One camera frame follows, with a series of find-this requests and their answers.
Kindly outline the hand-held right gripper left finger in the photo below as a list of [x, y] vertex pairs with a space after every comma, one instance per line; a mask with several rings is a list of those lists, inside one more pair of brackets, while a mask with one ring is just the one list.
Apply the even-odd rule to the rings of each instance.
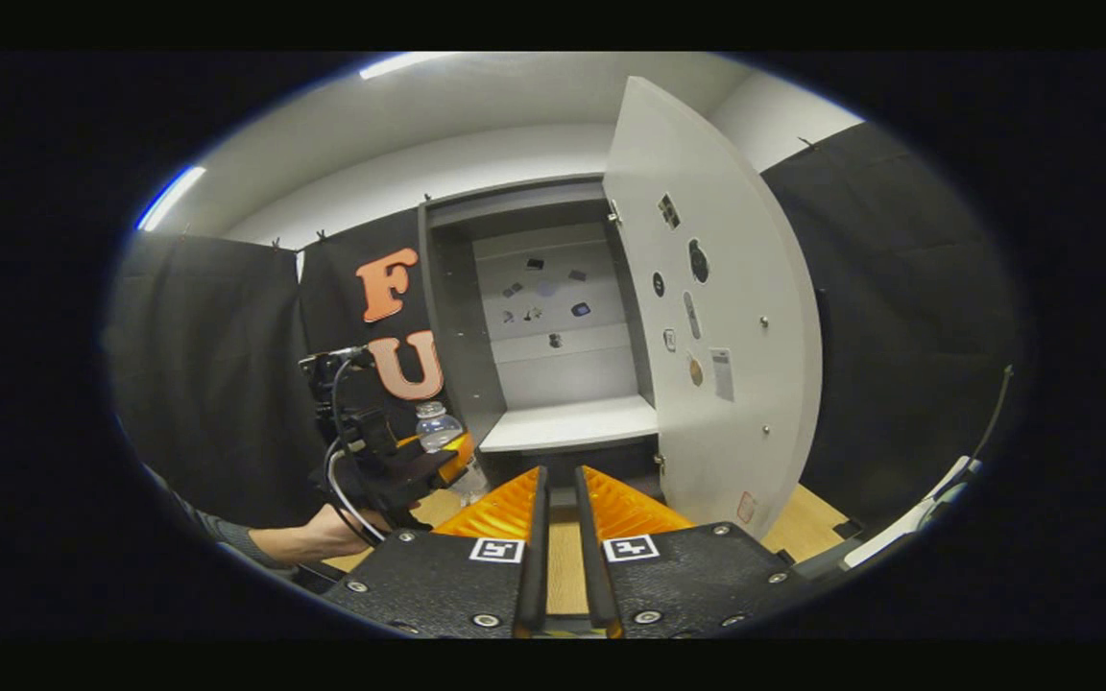
[[526, 638], [547, 621], [547, 468], [489, 491], [431, 531], [404, 528], [322, 593], [396, 635]]

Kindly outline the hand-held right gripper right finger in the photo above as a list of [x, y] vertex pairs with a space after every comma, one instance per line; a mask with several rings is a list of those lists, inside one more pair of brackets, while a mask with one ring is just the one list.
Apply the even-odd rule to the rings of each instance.
[[698, 524], [588, 465], [575, 493], [589, 621], [606, 637], [729, 637], [808, 593], [793, 561], [733, 522]]

